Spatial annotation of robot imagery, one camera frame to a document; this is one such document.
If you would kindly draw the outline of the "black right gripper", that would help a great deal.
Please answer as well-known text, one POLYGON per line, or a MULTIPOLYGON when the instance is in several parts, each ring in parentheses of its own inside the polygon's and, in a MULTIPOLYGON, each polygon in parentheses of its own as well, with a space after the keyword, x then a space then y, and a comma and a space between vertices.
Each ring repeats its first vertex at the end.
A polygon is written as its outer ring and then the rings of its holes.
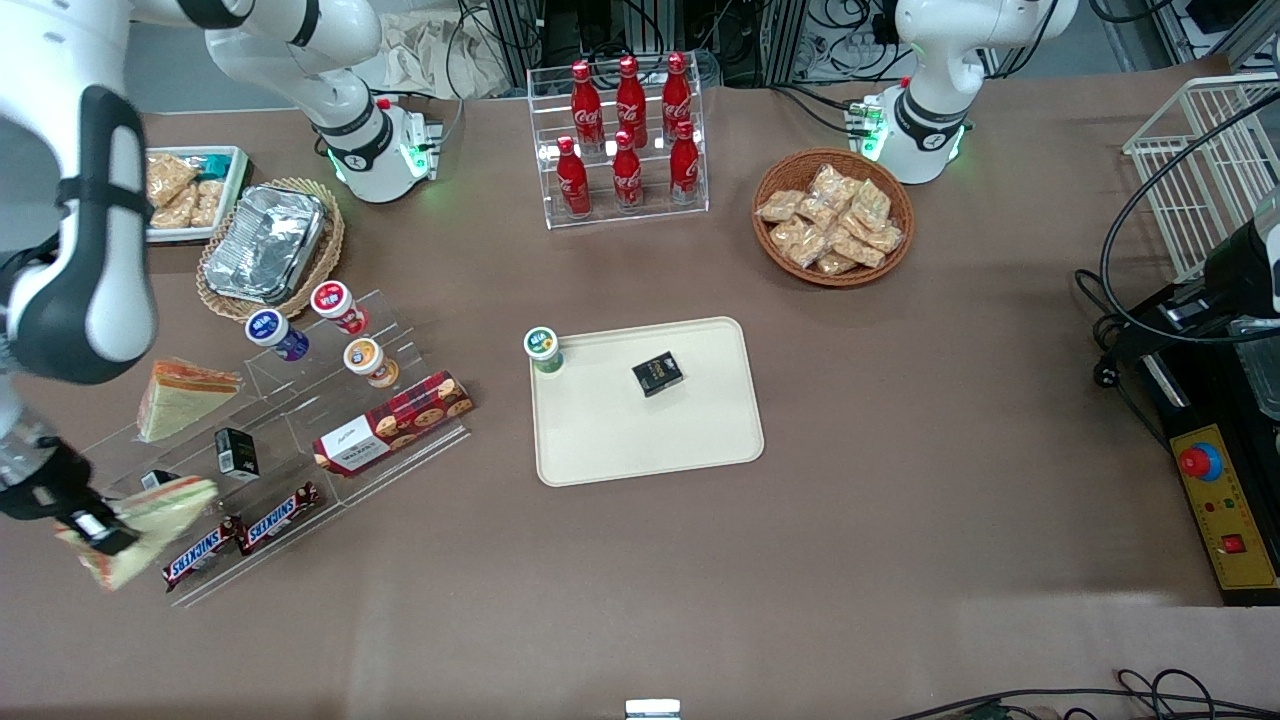
POLYGON ((3 514, 17 520, 58 518, 91 550, 118 556, 140 541, 90 488, 90 462, 60 438, 19 442, 3 451, 3 514))

